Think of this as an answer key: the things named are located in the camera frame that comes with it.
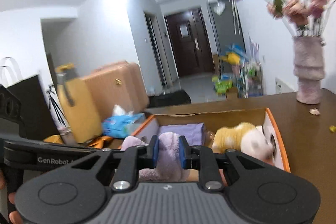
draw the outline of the tripod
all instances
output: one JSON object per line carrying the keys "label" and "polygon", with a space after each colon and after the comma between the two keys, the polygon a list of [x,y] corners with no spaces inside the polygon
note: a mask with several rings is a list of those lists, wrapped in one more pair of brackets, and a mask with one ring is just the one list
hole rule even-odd
{"label": "tripod", "polygon": [[66,127],[64,119],[62,118],[62,116],[65,118],[65,115],[63,114],[61,108],[58,106],[58,104],[56,103],[55,99],[52,96],[52,94],[55,95],[55,92],[52,91],[53,87],[54,85],[49,85],[49,90],[47,90],[47,94],[49,97],[49,111],[51,112],[51,105],[52,105],[56,113],[58,121]]}

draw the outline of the small debris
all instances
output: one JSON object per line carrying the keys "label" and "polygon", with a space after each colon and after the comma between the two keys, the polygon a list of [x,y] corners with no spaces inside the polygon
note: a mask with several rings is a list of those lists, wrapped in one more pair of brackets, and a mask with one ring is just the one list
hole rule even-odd
{"label": "small debris", "polygon": [[309,110],[309,112],[313,115],[320,115],[320,112],[317,108],[311,109],[311,110]]}
{"label": "small debris", "polygon": [[335,133],[335,132],[336,132],[336,126],[330,126],[330,127],[329,127],[329,130],[330,130],[332,133]]}

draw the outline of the floor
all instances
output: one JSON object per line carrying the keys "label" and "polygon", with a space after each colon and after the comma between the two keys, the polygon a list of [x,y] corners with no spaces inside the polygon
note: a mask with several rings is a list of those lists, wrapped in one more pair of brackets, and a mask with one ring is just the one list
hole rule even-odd
{"label": "floor", "polygon": [[226,100],[225,96],[218,96],[214,91],[212,76],[211,73],[203,73],[180,78],[169,91],[185,90],[190,96],[192,104]]}

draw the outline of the stuffed animal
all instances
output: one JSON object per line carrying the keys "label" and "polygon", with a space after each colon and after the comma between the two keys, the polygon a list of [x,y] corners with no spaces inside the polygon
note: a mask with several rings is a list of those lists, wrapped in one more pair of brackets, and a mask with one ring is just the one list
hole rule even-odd
{"label": "stuffed animal", "polygon": [[228,148],[240,150],[258,160],[265,160],[273,154],[273,145],[261,131],[248,122],[242,122],[234,128],[223,127],[217,130],[212,150],[224,153]]}
{"label": "stuffed animal", "polygon": [[[130,146],[147,145],[140,139],[128,136],[122,143],[121,150]],[[139,171],[139,181],[180,182],[186,181],[190,170],[181,168],[179,158],[179,135],[166,132],[159,136],[159,156],[155,169]]]}

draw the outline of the finger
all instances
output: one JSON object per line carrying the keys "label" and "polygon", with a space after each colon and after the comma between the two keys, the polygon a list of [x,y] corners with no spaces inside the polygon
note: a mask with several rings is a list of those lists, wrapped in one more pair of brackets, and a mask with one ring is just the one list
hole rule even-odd
{"label": "finger", "polygon": [[3,189],[6,185],[5,177],[2,170],[0,169],[0,189]]}
{"label": "finger", "polygon": [[15,204],[14,199],[15,199],[15,193],[10,193],[8,195],[9,202],[12,203],[12,204]]}
{"label": "finger", "polygon": [[14,211],[11,212],[9,214],[9,220],[13,223],[13,224],[23,224],[22,218],[19,215],[18,211]]}

